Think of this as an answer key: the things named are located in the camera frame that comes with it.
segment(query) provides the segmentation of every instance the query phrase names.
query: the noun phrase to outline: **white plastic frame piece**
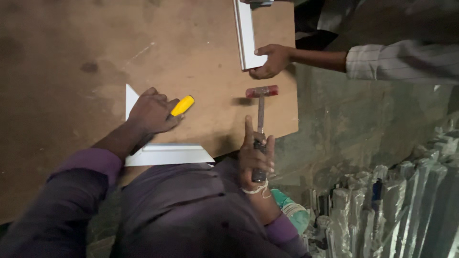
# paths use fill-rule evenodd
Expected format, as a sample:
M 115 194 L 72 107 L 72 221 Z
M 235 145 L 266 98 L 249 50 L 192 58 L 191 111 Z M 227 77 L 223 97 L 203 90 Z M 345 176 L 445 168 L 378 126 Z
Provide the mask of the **white plastic frame piece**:
M 263 66 L 268 60 L 268 56 L 256 56 L 254 54 L 255 37 L 253 35 L 252 10 L 250 4 L 243 3 L 240 0 L 233 0 L 233 2 L 241 68 L 242 70 L 247 70 Z
M 126 120 L 139 95 L 126 84 Z M 199 144 L 149 143 L 132 156 L 126 158 L 125 166 L 151 166 L 185 163 L 207 163 L 214 162 L 213 158 Z

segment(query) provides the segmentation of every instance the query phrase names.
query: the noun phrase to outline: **striped shirt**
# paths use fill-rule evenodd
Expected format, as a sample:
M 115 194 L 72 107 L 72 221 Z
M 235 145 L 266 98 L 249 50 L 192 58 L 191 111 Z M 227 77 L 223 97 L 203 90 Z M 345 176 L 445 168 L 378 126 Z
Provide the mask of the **striped shirt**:
M 459 1 L 325 0 L 318 29 L 357 45 L 350 79 L 459 84 Z

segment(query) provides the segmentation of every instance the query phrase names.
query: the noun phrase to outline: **floor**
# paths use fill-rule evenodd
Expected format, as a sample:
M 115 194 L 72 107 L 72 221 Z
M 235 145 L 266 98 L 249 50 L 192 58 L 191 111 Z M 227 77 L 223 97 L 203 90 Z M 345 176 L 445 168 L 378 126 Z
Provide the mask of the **floor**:
M 301 190 L 329 189 L 345 173 L 392 166 L 435 126 L 459 117 L 459 87 L 351 81 L 337 72 L 297 66 L 300 129 L 276 141 L 278 179 L 271 182 L 301 203 Z M 88 257 L 108 257 L 120 192 L 91 221 Z

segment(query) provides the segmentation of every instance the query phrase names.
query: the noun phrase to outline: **hand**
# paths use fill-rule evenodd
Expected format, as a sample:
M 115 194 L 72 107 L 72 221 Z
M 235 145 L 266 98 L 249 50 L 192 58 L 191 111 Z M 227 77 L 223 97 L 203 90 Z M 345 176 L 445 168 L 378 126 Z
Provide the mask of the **hand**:
M 254 79 L 269 79 L 278 75 L 290 63 L 291 49 L 270 44 L 255 50 L 255 55 L 268 55 L 268 60 L 262 67 L 250 70 L 250 76 Z
M 253 143 L 258 139 L 263 145 L 266 145 L 266 155 L 261 151 L 254 149 Z M 246 116 L 246 136 L 241 150 L 239 151 L 239 162 L 241 168 L 241 186 L 245 190 L 252 191 L 259 185 L 252 182 L 252 171 L 256 168 L 264 170 L 268 174 L 274 173 L 274 136 L 264 139 L 262 134 L 253 131 L 252 117 Z
M 183 118 L 183 114 L 167 119 L 179 99 L 167 101 L 164 94 L 151 87 L 137 100 L 126 123 L 139 126 L 144 134 L 163 133 L 175 127 Z

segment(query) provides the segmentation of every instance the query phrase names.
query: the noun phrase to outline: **man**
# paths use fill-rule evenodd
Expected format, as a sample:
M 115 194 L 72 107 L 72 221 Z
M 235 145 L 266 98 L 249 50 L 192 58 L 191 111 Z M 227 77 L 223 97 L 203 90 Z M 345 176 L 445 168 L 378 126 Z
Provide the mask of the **man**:
M 268 61 L 250 71 L 253 78 L 274 77 L 298 62 L 343 72 L 350 79 L 459 84 L 459 2 L 325 0 L 315 6 L 322 8 L 315 29 L 338 34 L 336 41 L 354 47 L 338 49 L 335 42 L 330 48 L 342 51 L 261 47 L 255 54 L 268 55 Z
M 147 134 L 167 132 L 179 100 L 150 88 L 129 119 L 89 149 L 67 159 L 0 243 L 0 257 L 85 257 L 86 227 L 123 160 Z M 274 171 L 274 137 L 253 148 L 252 119 L 239 163 L 154 166 L 123 189 L 114 257 L 305 257 L 302 239 L 280 211 L 267 181 L 252 170 Z

